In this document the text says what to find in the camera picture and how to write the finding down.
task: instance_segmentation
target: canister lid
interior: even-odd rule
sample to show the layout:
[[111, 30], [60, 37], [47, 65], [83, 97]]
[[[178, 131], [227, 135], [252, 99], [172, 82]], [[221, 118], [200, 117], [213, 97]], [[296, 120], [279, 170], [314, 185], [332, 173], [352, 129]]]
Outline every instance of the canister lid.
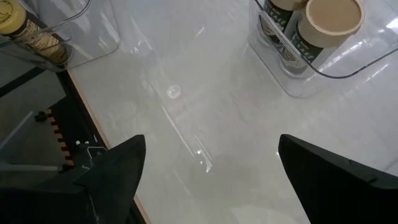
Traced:
[[298, 29], [317, 47], [339, 46], [356, 33], [364, 20], [359, 0], [309, 0]]
[[25, 9], [15, 0], [0, 1], [0, 34], [10, 34], [26, 19]]

